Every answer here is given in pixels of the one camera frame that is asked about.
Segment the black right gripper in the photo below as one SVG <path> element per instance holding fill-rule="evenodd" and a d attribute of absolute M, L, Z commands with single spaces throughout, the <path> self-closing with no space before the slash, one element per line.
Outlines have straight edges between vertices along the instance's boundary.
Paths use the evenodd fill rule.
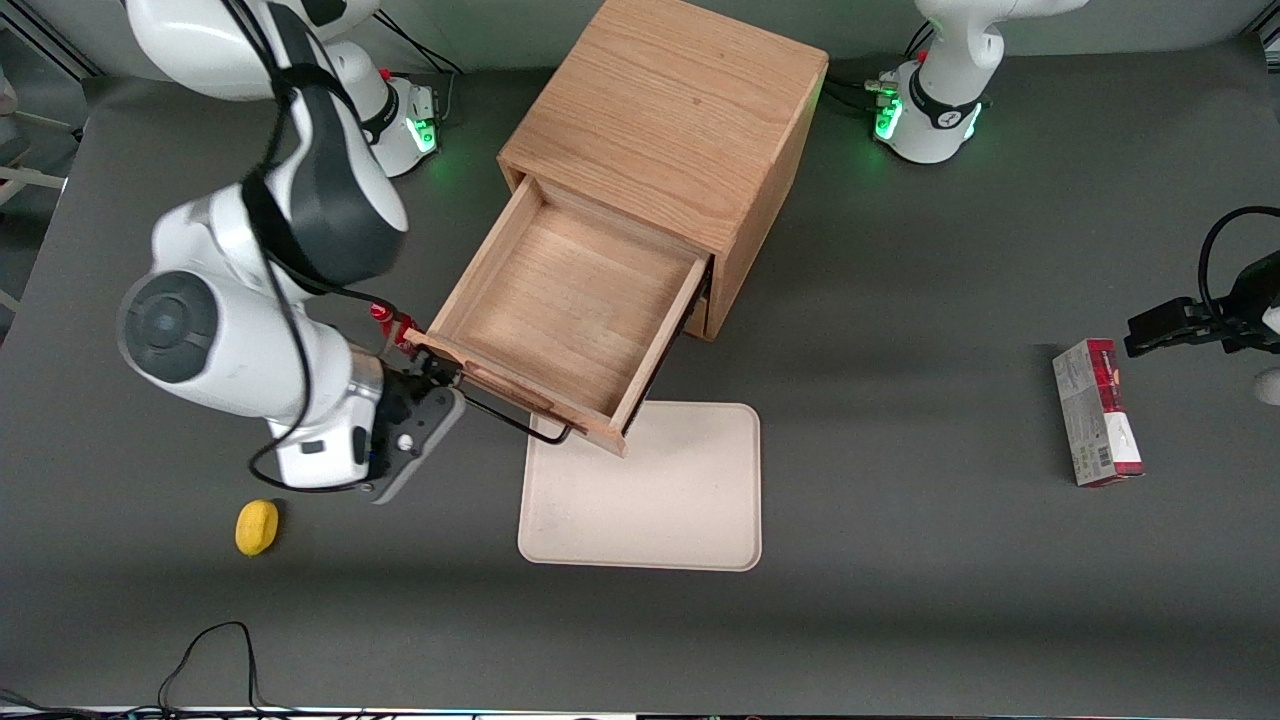
<path fill-rule="evenodd" d="M 424 375 L 401 372 L 388 363 L 380 363 L 380 427 L 425 423 L 428 418 L 439 416 L 443 396 L 438 389 L 457 398 L 466 397 L 461 389 L 460 364 L 436 354 L 424 354 Z"/>

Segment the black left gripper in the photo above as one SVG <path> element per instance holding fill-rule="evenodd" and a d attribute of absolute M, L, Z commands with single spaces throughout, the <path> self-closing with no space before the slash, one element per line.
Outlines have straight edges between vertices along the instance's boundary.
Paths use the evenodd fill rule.
<path fill-rule="evenodd" d="M 1279 251 L 1245 266 L 1231 284 L 1230 292 L 1215 304 L 1220 319 L 1231 331 L 1220 340 L 1225 354 L 1247 348 L 1279 354 L 1277 331 L 1265 322 L 1267 310 L 1277 309 Z M 1176 297 L 1153 307 L 1155 322 L 1129 320 L 1125 351 L 1140 357 L 1160 348 L 1206 345 L 1213 342 L 1210 306 L 1196 299 Z"/>

